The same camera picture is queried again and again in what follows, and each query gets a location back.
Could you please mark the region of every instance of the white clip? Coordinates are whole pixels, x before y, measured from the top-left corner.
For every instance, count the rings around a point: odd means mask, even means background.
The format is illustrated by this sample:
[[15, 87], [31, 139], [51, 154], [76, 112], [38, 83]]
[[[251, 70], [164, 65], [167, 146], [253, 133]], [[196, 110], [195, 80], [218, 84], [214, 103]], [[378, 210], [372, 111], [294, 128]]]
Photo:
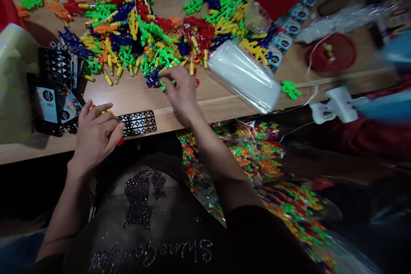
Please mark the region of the white clip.
[[322, 124], [339, 117], [341, 122], [348, 123], [358, 119], [357, 111], [351, 105], [351, 95], [347, 87], [342, 86], [328, 90], [325, 94], [330, 98], [326, 104], [310, 103], [313, 119], [316, 124]]

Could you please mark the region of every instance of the hand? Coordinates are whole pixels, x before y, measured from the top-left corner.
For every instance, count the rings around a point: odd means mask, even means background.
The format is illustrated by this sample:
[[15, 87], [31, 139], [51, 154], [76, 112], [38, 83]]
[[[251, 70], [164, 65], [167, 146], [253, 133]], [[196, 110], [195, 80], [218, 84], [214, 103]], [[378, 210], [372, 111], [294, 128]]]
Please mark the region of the hand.
[[92, 101], [84, 105], [78, 116], [77, 142], [74, 156], [68, 164], [68, 173], [75, 178], [83, 178], [113, 152], [123, 137], [124, 123], [116, 116], [102, 111], [110, 109], [108, 103], [90, 109]]
[[192, 127], [196, 118], [202, 116], [197, 104], [196, 86], [192, 76], [181, 66], [159, 74], [166, 85], [166, 96], [177, 118], [186, 127]]

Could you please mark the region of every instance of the right hand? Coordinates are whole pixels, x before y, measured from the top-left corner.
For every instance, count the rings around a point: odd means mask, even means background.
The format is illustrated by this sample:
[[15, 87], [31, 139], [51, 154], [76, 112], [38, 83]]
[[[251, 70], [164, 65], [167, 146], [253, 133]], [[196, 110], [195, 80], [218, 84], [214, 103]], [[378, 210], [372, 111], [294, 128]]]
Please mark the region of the right hand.
[[202, 115], [197, 104], [193, 77], [181, 66], [163, 71], [158, 76], [166, 85], [166, 96], [174, 108], [177, 118], [182, 125], [192, 127], [196, 118]]

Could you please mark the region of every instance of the finger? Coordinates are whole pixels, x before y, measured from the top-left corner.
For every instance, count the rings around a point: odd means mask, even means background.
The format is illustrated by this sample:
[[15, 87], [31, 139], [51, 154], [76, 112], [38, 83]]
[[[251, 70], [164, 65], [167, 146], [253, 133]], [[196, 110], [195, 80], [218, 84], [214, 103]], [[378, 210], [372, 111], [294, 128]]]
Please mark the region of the finger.
[[118, 124], [119, 124], [119, 121], [117, 121], [116, 119], [111, 119], [111, 120], [108, 120], [107, 122], [104, 122], [103, 124], [100, 124], [100, 126], [104, 130], [104, 136], [107, 137], [108, 135], [110, 135], [110, 133], [114, 131], [114, 129], [116, 128]]
[[109, 154], [114, 150], [116, 145], [119, 143], [121, 137], [123, 137], [124, 125], [125, 125], [124, 122], [117, 124], [117, 126], [114, 128], [113, 132], [111, 133], [108, 143], [105, 147], [105, 149], [108, 150]]
[[101, 116], [98, 116], [98, 117], [93, 121], [93, 123], [95, 123], [95, 124], [102, 124], [102, 123], [107, 122], [108, 120], [111, 120], [111, 119], [116, 119], [117, 122], [120, 122], [115, 115], [113, 115], [112, 113], [106, 112], [106, 113], [102, 114]]
[[168, 78], [162, 78], [161, 81], [166, 85], [166, 96], [170, 103], [173, 104], [177, 97], [176, 88], [174, 87], [173, 82]]
[[158, 76], [161, 77], [166, 77], [171, 80], [178, 80], [183, 78], [187, 74], [187, 71], [182, 67], [182, 66], [176, 66], [171, 69], [162, 71]]
[[86, 121], [87, 114], [89, 113], [90, 107], [93, 104], [92, 100], [88, 100], [87, 103], [81, 109], [80, 114], [78, 115], [78, 124], [81, 125]]
[[93, 108], [92, 110], [89, 111], [89, 114], [86, 117], [87, 122], [93, 121], [99, 115], [101, 115], [102, 111], [110, 109], [111, 107], [113, 107], [113, 103], [98, 105], [97, 107]]

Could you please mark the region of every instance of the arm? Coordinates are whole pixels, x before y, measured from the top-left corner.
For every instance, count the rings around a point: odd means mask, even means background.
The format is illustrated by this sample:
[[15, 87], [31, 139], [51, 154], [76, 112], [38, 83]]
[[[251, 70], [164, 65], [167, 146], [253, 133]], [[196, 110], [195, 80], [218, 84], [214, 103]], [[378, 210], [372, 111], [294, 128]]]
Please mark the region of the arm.
[[166, 84], [166, 95], [177, 117], [196, 136], [198, 148], [214, 182], [224, 213], [240, 206], [263, 207], [244, 171], [201, 113], [193, 78], [182, 67], [164, 71], [161, 76]]
[[57, 254], [65, 254], [71, 240], [87, 224], [90, 212], [90, 171], [101, 163], [123, 136], [124, 123], [111, 113], [101, 112], [112, 103], [90, 110], [89, 100], [78, 119], [76, 149], [67, 164], [67, 178], [63, 192], [51, 216], [36, 262]]

